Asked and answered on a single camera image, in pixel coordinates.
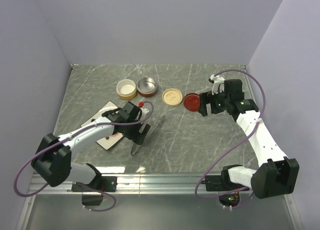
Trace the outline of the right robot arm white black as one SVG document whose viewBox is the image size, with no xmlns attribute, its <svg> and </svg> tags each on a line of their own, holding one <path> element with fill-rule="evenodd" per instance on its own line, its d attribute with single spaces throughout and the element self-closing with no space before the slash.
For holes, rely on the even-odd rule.
<svg viewBox="0 0 320 230">
<path fill-rule="evenodd" d="M 240 79 L 226 80 L 212 76 L 212 90 L 201 93 L 199 113 L 207 116 L 207 105 L 212 114 L 227 112 L 243 130 L 258 161 L 258 169 L 242 165 L 223 168 L 220 183 L 224 191 L 249 188 L 259 199 L 288 195 L 294 191 L 299 163 L 276 144 L 262 120 L 262 113 L 253 99 L 246 99 Z"/>
</svg>

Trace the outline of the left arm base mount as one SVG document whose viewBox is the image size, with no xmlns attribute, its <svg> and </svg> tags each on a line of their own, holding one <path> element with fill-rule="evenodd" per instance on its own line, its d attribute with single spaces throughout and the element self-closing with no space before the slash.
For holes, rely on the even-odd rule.
<svg viewBox="0 0 320 230">
<path fill-rule="evenodd" d="M 118 178 L 112 176 L 101 176 L 99 180 L 93 180 L 90 184 L 85 184 L 83 187 L 81 184 L 72 184 L 72 192 L 94 192 L 96 190 L 100 192 L 113 193 L 117 189 Z"/>
</svg>

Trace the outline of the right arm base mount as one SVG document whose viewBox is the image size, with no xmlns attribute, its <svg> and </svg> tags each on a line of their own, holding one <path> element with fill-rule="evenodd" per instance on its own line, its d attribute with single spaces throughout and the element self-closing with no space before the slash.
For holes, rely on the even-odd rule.
<svg viewBox="0 0 320 230">
<path fill-rule="evenodd" d="M 201 181 L 202 185 L 205 185 L 207 192 L 227 192 L 231 190 L 237 190 L 248 187 L 241 185 L 239 183 L 233 183 L 230 177 L 227 175 L 207 175 L 204 180 Z"/>
</svg>

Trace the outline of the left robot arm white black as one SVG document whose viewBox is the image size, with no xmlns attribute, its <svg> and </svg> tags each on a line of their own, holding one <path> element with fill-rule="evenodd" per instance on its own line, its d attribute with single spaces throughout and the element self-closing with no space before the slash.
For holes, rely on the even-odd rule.
<svg viewBox="0 0 320 230">
<path fill-rule="evenodd" d="M 120 133 L 141 145 L 150 129 L 144 122 L 153 113 L 144 103 L 128 101 L 123 107 L 107 109 L 89 124 L 70 133 L 47 134 L 41 141 L 31 166 L 51 187 L 65 181 L 82 183 L 89 191 L 101 186 L 102 174 L 90 163 L 78 164 L 74 157 L 96 141 Z"/>
</svg>

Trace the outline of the metal tongs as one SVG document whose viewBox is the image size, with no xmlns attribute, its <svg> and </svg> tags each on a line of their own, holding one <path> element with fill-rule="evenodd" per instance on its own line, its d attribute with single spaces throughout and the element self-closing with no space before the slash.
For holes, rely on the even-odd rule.
<svg viewBox="0 0 320 230">
<path fill-rule="evenodd" d="M 143 143 L 141 145 L 138 145 L 136 143 L 134 143 L 132 145 L 131 151 L 130 151 L 130 155 L 133 157 L 135 156 L 140 149 L 152 138 L 152 135 L 158 130 L 158 128 L 162 125 L 162 123 L 164 122 L 164 120 L 166 119 L 165 115 L 161 116 L 161 119 L 159 121 L 159 123 L 156 125 L 156 127 L 145 137 Z"/>
</svg>

